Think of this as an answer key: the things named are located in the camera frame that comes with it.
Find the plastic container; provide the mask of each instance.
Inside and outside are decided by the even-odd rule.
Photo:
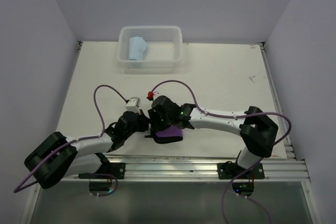
[[[143,60],[129,60],[129,41],[140,36],[147,42]],[[121,29],[118,62],[126,68],[175,68],[182,59],[182,33],[177,26],[127,26]]]

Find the red object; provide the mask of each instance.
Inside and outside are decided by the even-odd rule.
[[[153,101],[153,99],[154,99],[154,93],[153,93],[153,91],[149,91],[148,92],[147,99],[150,100],[150,101]]]

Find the cable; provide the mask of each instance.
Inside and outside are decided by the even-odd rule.
[[[114,193],[114,191],[117,189],[117,187],[118,187],[118,180],[117,180],[117,178],[116,177],[114,177],[112,174],[99,174],[99,173],[94,173],[94,175],[98,175],[98,176],[103,176],[103,177],[109,177],[111,180],[112,179],[114,179],[115,180],[115,188],[112,190],[110,190],[107,194],[99,194],[99,193],[97,193],[96,194],[96,196],[97,197],[105,197],[105,196],[109,196],[109,195],[111,195],[111,194],[113,194]]]
[[[126,100],[126,98],[117,90],[115,89],[114,87],[111,87],[109,85],[99,85],[98,87],[96,87],[96,89],[94,90],[93,92],[93,102],[94,102],[94,106],[96,107],[96,110],[98,112],[98,115],[99,115],[99,118],[100,118],[100,121],[101,121],[101,124],[102,124],[102,131],[99,135],[95,135],[95,136],[83,136],[83,137],[80,137],[78,138],[78,140],[72,140],[68,143],[65,143],[63,145],[61,145],[60,147],[56,148],[54,151],[52,151],[49,155],[47,155],[24,179],[22,182],[19,183],[19,185],[17,187],[15,187],[13,193],[18,193],[19,191],[22,191],[34,184],[37,183],[37,181],[34,181],[28,185],[24,185],[24,183],[26,183],[32,176],[33,174],[41,167],[41,165],[43,165],[44,163],[46,163],[53,155],[57,154],[59,151],[63,150],[65,147],[67,147],[68,145],[70,144],[73,144],[75,142],[79,142],[79,141],[83,141],[83,140],[89,140],[89,139],[94,139],[94,138],[99,138],[101,136],[103,136],[104,134],[104,131],[105,131],[105,122],[104,122],[104,118],[100,112],[100,109],[98,107],[98,104],[97,104],[97,91],[98,89],[102,88],[102,87],[106,87],[106,88],[110,88],[112,90],[114,90],[126,103],[128,102]]]
[[[255,113],[255,114],[249,114],[249,115],[238,115],[236,117],[233,117],[231,115],[218,115],[218,114],[214,114],[214,113],[209,113],[209,112],[205,112],[203,109],[201,109],[201,107],[198,105],[197,103],[197,100],[196,100],[196,96],[193,92],[193,90],[184,82],[182,81],[178,81],[178,80],[166,80],[166,81],[162,81],[160,82],[159,84],[157,84],[153,89],[152,89],[152,92],[154,92],[159,86],[161,86],[162,84],[165,84],[165,83],[168,83],[168,82],[176,82],[176,83],[179,83],[179,84],[182,84],[183,86],[185,86],[189,92],[191,93],[192,97],[193,97],[193,100],[194,100],[194,103],[197,107],[198,110],[200,110],[202,113],[204,114],[207,114],[207,115],[211,115],[211,116],[214,116],[214,117],[217,117],[217,118],[225,118],[225,119],[235,119],[235,118],[238,118],[238,119],[241,119],[241,118],[250,118],[250,117],[253,117],[253,116],[261,116],[261,115],[276,115],[276,116],[279,116],[281,118],[284,118],[287,123],[288,123],[288,129],[286,131],[286,133],[281,137],[279,138],[277,141],[275,141],[274,145],[278,144],[280,141],[282,141],[285,137],[288,136],[289,132],[291,131],[291,128],[292,128],[292,124],[291,124],[291,121],[289,120],[288,117],[286,117],[285,115],[282,115],[280,113],[276,113],[276,112],[261,112],[261,113]],[[228,185],[225,187],[224,191],[223,191],[223,194],[222,194],[222,199],[221,199],[221,207],[222,207],[222,214],[223,214],[223,218],[225,219],[226,223],[229,224],[229,220],[227,219],[226,217],[226,214],[225,214],[225,207],[224,207],[224,199],[225,199],[225,195],[230,187],[230,185],[233,183],[234,180],[240,178],[241,176],[243,176],[245,173],[247,173],[249,170],[253,169],[255,166],[257,166],[261,160],[263,160],[262,158],[260,158],[256,163],[254,163],[253,165],[251,165],[251,167],[247,168],[246,170],[244,170],[243,172],[241,172],[240,174],[238,174],[237,176],[235,176],[233,179],[231,179],[228,183]],[[267,214],[268,216],[268,219],[269,219],[269,222],[270,223],[273,223],[272,222],[272,218],[269,214],[269,212],[267,211],[267,209],[262,205],[260,204],[258,201],[254,200],[254,199],[250,199],[248,198],[249,200],[253,201],[254,203],[256,203],[257,205],[259,205]]]

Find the tabletop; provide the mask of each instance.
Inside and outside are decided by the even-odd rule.
[[[127,99],[139,97],[146,115],[151,106],[146,99],[148,91],[169,79],[187,83],[199,105],[207,109],[243,111],[257,106],[264,112],[276,111],[258,45],[183,44],[183,61],[174,69],[121,68],[117,46],[117,42],[83,42],[57,127],[62,134],[100,133],[101,122],[93,104],[93,91],[100,84],[115,87]],[[157,90],[179,105],[193,103],[188,89],[178,83],[167,83]],[[106,125],[116,122],[126,110],[120,97],[107,88],[97,92],[97,102]],[[279,125],[276,117],[271,118]],[[237,135],[208,129],[185,129],[183,141],[171,144],[156,144],[145,135],[133,134],[112,154],[235,158],[245,146]],[[287,158],[282,142],[274,147],[271,158]]]

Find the blue paper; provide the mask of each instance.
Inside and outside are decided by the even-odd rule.
[[[147,43],[142,37],[130,38],[129,59],[143,60],[146,54]]]

